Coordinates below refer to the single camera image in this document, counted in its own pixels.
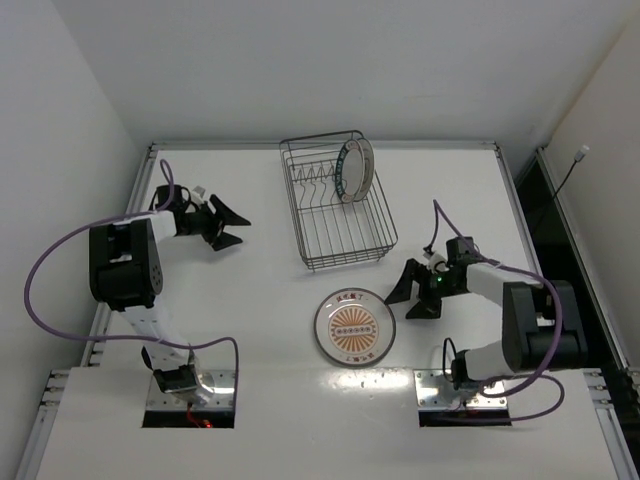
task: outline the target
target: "dish rack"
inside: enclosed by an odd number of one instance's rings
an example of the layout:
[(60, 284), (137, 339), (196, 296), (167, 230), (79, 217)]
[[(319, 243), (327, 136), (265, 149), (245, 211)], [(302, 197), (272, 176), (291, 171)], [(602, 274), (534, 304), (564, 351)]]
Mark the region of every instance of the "dish rack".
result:
[(398, 242), (377, 172), (364, 199), (342, 203), (336, 193), (338, 154), (359, 138), (350, 130), (280, 142), (298, 251), (310, 270), (380, 260)]

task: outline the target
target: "white tabletop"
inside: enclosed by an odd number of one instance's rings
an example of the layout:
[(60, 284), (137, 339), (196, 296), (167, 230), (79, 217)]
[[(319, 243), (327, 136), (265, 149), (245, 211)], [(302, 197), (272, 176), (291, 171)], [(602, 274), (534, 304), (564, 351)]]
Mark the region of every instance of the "white tabletop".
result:
[[(514, 427), (419, 428), (412, 368), (437, 368), (443, 338), (471, 348), (500, 336), (500, 309), (476, 295), (445, 299), (438, 320), (404, 319), (392, 307), (396, 341), (376, 368), (385, 385), (361, 386), (363, 371), (333, 367), (318, 351), (313, 315), (331, 292), (361, 287), (385, 297), (407, 258), (419, 257), (437, 198), (485, 255), (528, 267), (492, 150), (376, 149), (376, 168), (398, 230), (380, 262), (309, 272), (298, 256), (276, 149), (159, 152), (176, 181), (202, 185), (252, 222), (230, 227), (242, 245), (214, 253), (200, 238), (160, 249), (167, 303), (192, 342), (232, 335), (240, 345), (233, 430), (141, 429), (150, 373), (135, 342), (110, 342), (102, 366), (75, 369), (39, 479), (76, 478), (614, 478), (580, 372), (559, 375), (564, 406)], [(154, 166), (147, 205), (162, 183)], [(452, 232), (442, 228), (436, 246)], [(110, 333), (130, 332), (118, 316)], [(232, 368), (230, 346), (199, 353)], [(512, 415), (553, 403), (539, 382), (509, 400)]]

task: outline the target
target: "metal frame edge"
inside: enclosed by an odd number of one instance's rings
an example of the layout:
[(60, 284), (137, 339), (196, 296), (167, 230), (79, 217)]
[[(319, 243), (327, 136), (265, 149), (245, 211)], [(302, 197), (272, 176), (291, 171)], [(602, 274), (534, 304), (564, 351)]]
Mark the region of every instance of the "metal frame edge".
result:
[[(495, 150), (496, 144), (490, 140), (375, 140), (369, 139), (376, 148), (440, 148), (461, 150)], [(159, 141), (151, 144), (150, 151), (160, 150), (277, 150), (280, 141)]]
[(36, 479), (68, 378), (69, 370), (52, 370), (49, 373), (36, 419), (16, 472), (16, 480)]
[(607, 383), (599, 368), (582, 369), (593, 402), (602, 436), (607, 444), (611, 463), (619, 479), (638, 480), (638, 472), (625, 440), (622, 427), (611, 401)]
[(518, 192), (516, 191), (516, 186), (515, 186), (515, 183), (513, 182), (513, 177), (511, 176), (511, 172), (509, 171), (509, 167), (507, 166), (507, 161), (505, 159), (504, 153), (502, 152), (502, 149), (498, 145), (496, 145), (496, 158), (498, 159), (498, 166), (500, 167), (500, 173), (502, 173), (504, 186), (507, 190), (507, 196), (509, 197), (511, 210), (513, 211), (513, 216), (516, 219), (516, 224), (518, 226), (518, 233), (520, 234), (522, 245), (525, 247), (525, 254), (527, 255), (527, 263), (529, 263), (529, 268), (533, 269), (536, 273), (541, 274), (542, 270), (540, 269), (538, 256), (536, 255), (536, 250), (533, 246), (533, 239), (531, 238), (531, 235), (529, 234), (529, 229), (527, 228), (527, 221), (524, 217), (522, 206), (520, 205)]

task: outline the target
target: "plate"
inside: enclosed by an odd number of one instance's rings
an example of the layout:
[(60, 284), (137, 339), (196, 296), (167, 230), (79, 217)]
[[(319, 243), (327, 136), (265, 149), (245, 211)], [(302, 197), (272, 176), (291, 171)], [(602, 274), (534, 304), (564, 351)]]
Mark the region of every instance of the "plate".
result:
[(342, 146), (336, 162), (334, 180), (340, 201), (353, 202), (364, 180), (364, 156), (357, 141), (349, 140)]
[(316, 341), (323, 353), (346, 367), (368, 367), (391, 349), (396, 321), (382, 298), (362, 288), (329, 295), (314, 320)]
[(373, 163), (373, 147), (371, 146), (371, 143), (369, 143), (369, 140), (366, 138), (359, 138), (356, 141), (360, 144), (360, 147), (362, 148), (362, 156), (364, 157), (362, 186), (353, 199), (354, 202), (359, 202), (367, 196), (367, 193), (369, 193), (369, 189), (373, 183), (373, 174), (376, 172), (376, 168)]

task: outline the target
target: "white backdrop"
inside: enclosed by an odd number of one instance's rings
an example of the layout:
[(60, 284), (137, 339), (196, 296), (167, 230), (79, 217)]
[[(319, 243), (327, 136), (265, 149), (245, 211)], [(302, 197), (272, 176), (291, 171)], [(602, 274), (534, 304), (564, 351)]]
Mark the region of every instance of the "white backdrop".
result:
[[(374, 147), (398, 243), (380, 262), (316, 273), (296, 251), (277, 149), (158, 152), (181, 184), (201, 183), (252, 222), (229, 227), (244, 242), (224, 253), (211, 252), (196, 237), (167, 241), (158, 252), (163, 296), (184, 338), (193, 343), (232, 335), (238, 341), (235, 427), (141, 429), (152, 375), (140, 360), (140, 345), (107, 342), (100, 368), (72, 372), (39, 480), (83, 472), (105, 480), (499, 480), (523, 477), (523, 471), (530, 479), (613, 478), (581, 372), (562, 372), (565, 405), (526, 425), (464, 434), (419, 428), (413, 376), (402, 367), (441, 366), (447, 336), (460, 349), (499, 338), (500, 308), (480, 295), (445, 299), (437, 320), (406, 320), (413, 302), (393, 305), (394, 346), (375, 369), (334, 367), (318, 351), (312, 333), (318, 305), (348, 286), (390, 292), (406, 259), (420, 255), (430, 238), (433, 198), (484, 254), (528, 266), (495, 152)], [(143, 204), (162, 183), (156, 163)], [(441, 225), (434, 248), (443, 252), (449, 238), (451, 230)], [(110, 333), (131, 332), (120, 315), (112, 316)], [(229, 344), (197, 356), (203, 368), (230, 368), (234, 361)], [(382, 376), (377, 369), (385, 367), (384, 379), (366, 377)], [(540, 411), (557, 398), (548, 382), (535, 388), (509, 399), (511, 415)]]
[(637, 0), (53, 0), (142, 145), (359, 128), (518, 170)]
[[(31, 265), (74, 227), (122, 212), (142, 152), (127, 135), (49, 0), (0, 2), (0, 479), (13, 479), (50, 369), (82, 345), (31, 324)], [(94, 313), (87, 237), (42, 268), (37, 310), (86, 332)]]
[(581, 145), (591, 147), (560, 194), (605, 309), (632, 365), (640, 364), (640, 13), (553, 136), (549, 170), (559, 185)]

